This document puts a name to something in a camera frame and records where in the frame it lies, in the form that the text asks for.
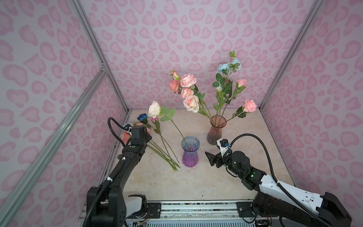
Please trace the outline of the blue purple glass vase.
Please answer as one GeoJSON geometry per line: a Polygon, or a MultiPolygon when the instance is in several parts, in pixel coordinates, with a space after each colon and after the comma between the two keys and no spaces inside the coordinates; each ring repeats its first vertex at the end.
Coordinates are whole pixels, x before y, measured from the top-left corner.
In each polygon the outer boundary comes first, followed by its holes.
{"type": "Polygon", "coordinates": [[[198,150],[200,141],[194,136],[185,137],[181,146],[183,149],[182,162],[186,167],[195,167],[199,162],[198,150]]]}

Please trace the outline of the pink grey glass vase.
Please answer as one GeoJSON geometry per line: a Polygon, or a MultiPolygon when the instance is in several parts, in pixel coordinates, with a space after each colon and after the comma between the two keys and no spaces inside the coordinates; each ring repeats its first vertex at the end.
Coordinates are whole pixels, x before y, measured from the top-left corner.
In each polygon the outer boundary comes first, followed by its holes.
{"type": "Polygon", "coordinates": [[[217,140],[222,138],[222,130],[226,126],[226,119],[223,116],[215,115],[210,120],[211,129],[207,135],[207,142],[216,145],[217,140]]]}

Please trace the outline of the pink white peony spray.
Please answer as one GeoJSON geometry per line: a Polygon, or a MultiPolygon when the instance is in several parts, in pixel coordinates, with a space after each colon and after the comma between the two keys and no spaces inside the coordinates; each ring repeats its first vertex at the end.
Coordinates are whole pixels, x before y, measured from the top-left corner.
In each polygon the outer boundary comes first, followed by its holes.
{"type": "Polygon", "coordinates": [[[172,81],[169,87],[173,93],[181,96],[187,111],[200,113],[209,120],[212,120],[212,115],[204,101],[205,93],[202,93],[196,84],[196,76],[193,74],[180,76],[175,70],[170,70],[170,76],[172,81]]]}

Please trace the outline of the pale blue flower spray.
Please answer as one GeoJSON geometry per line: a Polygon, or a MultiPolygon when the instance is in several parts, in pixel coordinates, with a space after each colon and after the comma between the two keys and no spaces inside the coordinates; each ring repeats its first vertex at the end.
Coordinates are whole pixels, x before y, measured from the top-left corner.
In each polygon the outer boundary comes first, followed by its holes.
{"type": "Polygon", "coordinates": [[[235,90],[238,90],[238,85],[234,85],[230,77],[233,73],[236,73],[241,69],[241,62],[237,59],[234,50],[230,51],[228,56],[229,61],[218,66],[216,81],[212,84],[216,91],[217,100],[217,104],[214,105],[216,110],[216,119],[214,120],[215,126],[221,125],[226,107],[235,99],[235,90]]]}

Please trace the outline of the cream rose single stem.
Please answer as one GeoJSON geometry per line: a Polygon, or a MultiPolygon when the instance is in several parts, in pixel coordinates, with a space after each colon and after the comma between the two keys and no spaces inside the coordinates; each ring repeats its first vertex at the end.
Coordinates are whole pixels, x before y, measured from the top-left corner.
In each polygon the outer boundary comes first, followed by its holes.
{"type": "Polygon", "coordinates": [[[148,116],[151,118],[158,118],[162,122],[170,121],[174,127],[177,129],[182,139],[185,139],[185,136],[182,134],[178,126],[173,120],[173,117],[176,114],[175,108],[168,108],[166,106],[161,106],[157,101],[153,101],[150,107],[148,108],[148,116]]]}

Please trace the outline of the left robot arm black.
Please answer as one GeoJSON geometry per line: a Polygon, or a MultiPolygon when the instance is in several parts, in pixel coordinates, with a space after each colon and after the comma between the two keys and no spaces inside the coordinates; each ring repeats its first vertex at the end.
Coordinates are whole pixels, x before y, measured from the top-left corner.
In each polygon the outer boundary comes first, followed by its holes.
{"type": "Polygon", "coordinates": [[[126,199],[123,189],[151,139],[145,126],[131,129],[130,144],[123,148],[116,167],[99,186],[91,187],[87,193],[84,227],[124,227],[129,216],[143,218],[148,214],[146,197],[132,195],[126,199]]]}

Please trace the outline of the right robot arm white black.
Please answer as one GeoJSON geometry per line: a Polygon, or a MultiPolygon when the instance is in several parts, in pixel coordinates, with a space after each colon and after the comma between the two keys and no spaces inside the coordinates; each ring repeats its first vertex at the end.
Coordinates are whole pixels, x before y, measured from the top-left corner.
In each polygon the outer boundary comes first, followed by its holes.
{"type": "Polygon", "coordinates": [[[205,154],[212,166],[224,166],[247,189],[257,192],[251,204],[257,215],[278,216],[306,227],[351,226],[352,217],[331,193],[320,195],[275,180],[273,176],[253,167],[250,159],[241,151],[205,154]]]}

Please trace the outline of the cream white rose stem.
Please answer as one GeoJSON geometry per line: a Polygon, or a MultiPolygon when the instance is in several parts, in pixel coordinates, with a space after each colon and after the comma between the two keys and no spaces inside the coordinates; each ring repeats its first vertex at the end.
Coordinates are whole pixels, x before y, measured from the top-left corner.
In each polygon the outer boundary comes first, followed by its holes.
{"type": "Polygon", "coordinates": [[[155,138],[148,142],[148,147],[158,154],[164,161],[166,161],[174,171],[179,171],[180,162],[176,157],[176,154],[167,140],[160,134],[155,134],[155,137],[159,137],[161,140],[161,145],[155,142],[155,138]]]}

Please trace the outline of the dark blue small flower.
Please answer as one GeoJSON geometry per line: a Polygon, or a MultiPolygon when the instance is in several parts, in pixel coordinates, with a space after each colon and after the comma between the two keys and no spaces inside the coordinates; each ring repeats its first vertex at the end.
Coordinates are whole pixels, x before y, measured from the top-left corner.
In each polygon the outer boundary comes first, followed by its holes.
{"type": "Polygon", "coordinates": [[[147,114],[143,113],[141,114],[139,117],[138,117],[138,121],[145,125],[147,130],[149,130],[149,134],[151,134],[151,132],[153,131],[154,133],[156,133],[160,139],[161,139],[161,142],[162,142],[162,145],[158,145],[155,141],[151,141],[151,146],[161,155],[163,156],[163,158],[165,160],[171,160],[171,157],[170,157],[170,154],[169,154],[169,151],[168,149],[166,148],[166,144],[165,144],[165,141],[164,141],[164,138],[161,134],[161,128],[160,128],[160,123],[159,121],[154,124],[152,121],[151,121],[151,118],[150,118],[150,122],[148,120],[148,116],[147,114]]]}

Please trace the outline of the pink peach open rose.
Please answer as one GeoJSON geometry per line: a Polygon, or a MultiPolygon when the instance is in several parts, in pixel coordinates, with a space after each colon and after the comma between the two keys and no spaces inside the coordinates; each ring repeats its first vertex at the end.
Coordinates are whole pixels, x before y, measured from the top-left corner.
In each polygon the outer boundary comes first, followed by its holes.
{"type": "Polygon", "coordinates": [[[130,135],[130,133],[129,133],[129,132],[124,131],[124,132],[122,133],[121,139],[122,139],[122,141],[123,141],[125,144],[129,141],[129,139],[130,139],[130,138],[131,138],[131,135],[130,135]]]}

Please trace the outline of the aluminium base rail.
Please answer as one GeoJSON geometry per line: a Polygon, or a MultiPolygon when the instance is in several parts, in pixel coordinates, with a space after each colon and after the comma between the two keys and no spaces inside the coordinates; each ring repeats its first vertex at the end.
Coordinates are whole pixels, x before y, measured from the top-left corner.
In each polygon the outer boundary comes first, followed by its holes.
{"type": "Polygon", "coordinates": [[[149,201],[147,214],[130,216],[127,227],[293,227],[272,214],[255,215],[251,200],[149,201]]]}

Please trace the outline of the aluminium corner frame post right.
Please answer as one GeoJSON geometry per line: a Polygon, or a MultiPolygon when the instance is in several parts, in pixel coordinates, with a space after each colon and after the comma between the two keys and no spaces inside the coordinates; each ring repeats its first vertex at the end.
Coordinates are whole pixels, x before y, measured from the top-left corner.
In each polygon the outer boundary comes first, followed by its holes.
{"type": "Polygon", "coordinates": [[[268,105],[269,100],[273,96],[273,92],[277,88],[280,80],[282,79],[284,72],[287,69],[287,66],[293,59],[295,53],[297,52],[299,45],[303,41],[304,37],[308,33],[310,27],[314,23],[316,17],[318,16],[320,10],[322,9],[323,5],[325,4],[324,0],[315,0],[313,2],[312,7],[310,8],[304,22],[302,23],[300,30],[296,34],[296,37],[294,38],[291,47],[289,48],[284,60],[282,61],[282,64],[280,68],[278,69],[274,79],[272,80],[271,85],[269,86],[265,97],[262,100],[262,103],[259,107],[259,110],[262,112],[268,105]]]}

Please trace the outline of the aluminium corner frame post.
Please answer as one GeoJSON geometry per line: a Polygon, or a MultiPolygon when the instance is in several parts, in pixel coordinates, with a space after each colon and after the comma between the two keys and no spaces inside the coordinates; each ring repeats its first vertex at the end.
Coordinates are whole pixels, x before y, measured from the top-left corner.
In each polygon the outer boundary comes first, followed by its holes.
{"type": "Polygon", "coordinates": [[[86,15],[86,12],[81,4],[81,1],[79,0],[70,0],[70,4],[72,5],[78,19],[80,20],[80,24],[82,28],[84,29],[88,40],[96,54],[96,56],[99,59],[100,64],[102,65],[102,69],[106,70],[106,75],[111,83],[111,86],[116,93],[116,97],[118,98],[119,102],[121,103],[123,110],[125,113],[129,112],[129,108],[126,105],[126,102],[121,94],[121,91],[116,83],[116,79],[113,76],[113,73],[111,72],[111,69],[109,67],[109,64],[107,63],[107,60],[105,58],[105,55],[101,49],[101,46],[97,40],[97,37],[92,29],[91,23],[86,15]]]}
{"type": "Polygon", "coordinates": [[[323,5],[325,4],[324,0],[315,0],[313,2],[312,7],[310,8],[304,22],[302,23],[300,30],[296,34],[296,37],[294,38],[291,47],[289,48],[284,60],[282,61],[282,64],[280,68],[278,69],[274,79],[272,80],[271,85],[269,86],[265,97],[262,100],[262,103],[259,107],[259,110],[262,112],[268,105],[269,100],[273,96],[273,92],[277,88],[280,80],[282,79],[284,72],[287,69],[287,66],[293,59],[295,53],[297,52],[299,45],[303,41],[304,37],[308,33],[310,27],[314,23],[316,17],[318,16],[320,10],[322,9],[323,5]]]}

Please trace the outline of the aluminium diagonal frame bar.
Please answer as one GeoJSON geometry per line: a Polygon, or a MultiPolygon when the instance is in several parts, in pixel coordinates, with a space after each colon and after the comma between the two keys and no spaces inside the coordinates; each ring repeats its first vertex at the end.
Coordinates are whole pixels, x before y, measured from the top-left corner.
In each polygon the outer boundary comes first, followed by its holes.
{"type": "Polygon", "coordinates": [[[18,185],[9,194],[8,198],[1,207],[1,226],[6,227],[13,220],[18,210],[28,197],[40,176],[45,171],[46,167],[50,163],[54,154],[58,151],[62,145],[70,130],[88,105],[90,99],[95,94],[99,85],[105,79],[107,75],[107,69],[102,68],[97,76],[90,83],[89,87],[81,95],[74,107],[64,118],[62,124],[57,131],[50,138],[48,143],[41,150],[39,156],[35,159],[30,168],[26,171],[24,176],[19,181],[18,185]]]}

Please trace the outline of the aluminium corner frame post left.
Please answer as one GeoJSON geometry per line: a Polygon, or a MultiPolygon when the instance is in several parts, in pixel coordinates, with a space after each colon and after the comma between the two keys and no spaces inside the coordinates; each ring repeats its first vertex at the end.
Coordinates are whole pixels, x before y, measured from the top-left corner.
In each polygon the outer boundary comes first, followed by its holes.
{"type": "Polygon", "coordinates": [[[99,59],[100,64],[102,65],[102,69],[106,70],[106,75],[111,83],[111,86],[116,93],[116,97],[118,98],[119,102],[121,103],[123,110],[125,113],[129,112],[129,108],[126,105],[126,102],[121,94],[121,91],[116,83],[116,79],[113,76],[113,73],[111,72],[111,69],[109,67],[109,64],[107,63],[107,60],[105,58],[105,55],[101,49],[101,46],[97,40],[97,37],[92,29],[91,23],[86,15],[86,12],[81,4],[81,1],[79,0],[70,0],[70,4],[72,5],[78,19],[80,20],[80,24],[82,28],[84,29],[88,40],[96,54],[96,56],[99,59]]]}

